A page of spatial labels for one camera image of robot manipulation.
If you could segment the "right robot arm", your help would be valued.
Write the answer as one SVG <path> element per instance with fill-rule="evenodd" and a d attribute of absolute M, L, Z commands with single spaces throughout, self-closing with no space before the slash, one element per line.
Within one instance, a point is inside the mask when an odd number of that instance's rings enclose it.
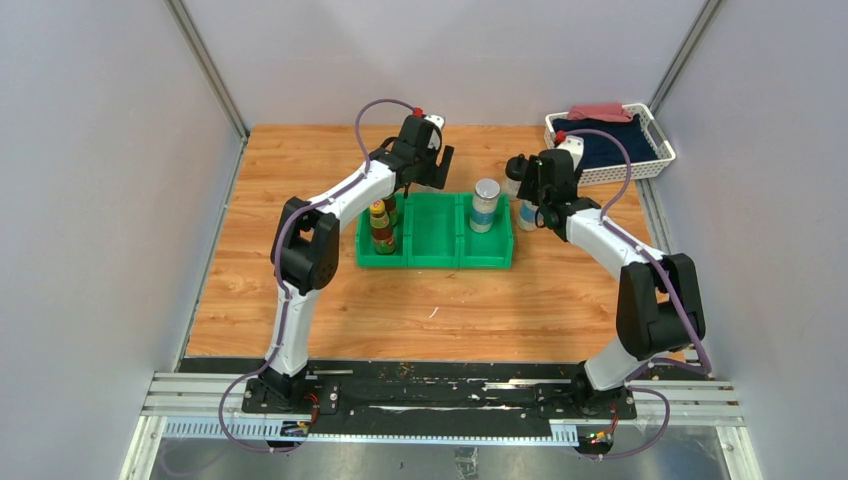
<path fill-rule="evenodd" d="M 519 183 L 518 199 L 536 207 L 541 226 L 590 255 L 618 283 L 616 335 L 579 364 L 571 381 L 575 411 L 596 417 L 649 363 L 665 363 L 670 352 L 701 346 L 706 321 L 695 263 L 639 241 L 599 203 L 580 195 L 566 150 L 519 155 L 507 170 Z"/>

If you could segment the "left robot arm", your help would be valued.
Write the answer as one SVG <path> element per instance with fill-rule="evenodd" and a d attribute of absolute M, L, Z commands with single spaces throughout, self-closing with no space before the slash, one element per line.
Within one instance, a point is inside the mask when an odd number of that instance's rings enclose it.
<path fill-rule="evenodd" d="M 390 143 L 366 153 L 336 186 L 285 203 L 271 252 L 278 283 L 275 326 L 259 375 L 279 411 L 293 413 L 305 403 L 300 378 L 309 332 L 317 301 L 338 269 L 342 231 L 375 201 L 411 184 L 444 187 L 453 155 L 443 142 L 444 125 L 441 116 L 414 112 Z"/>

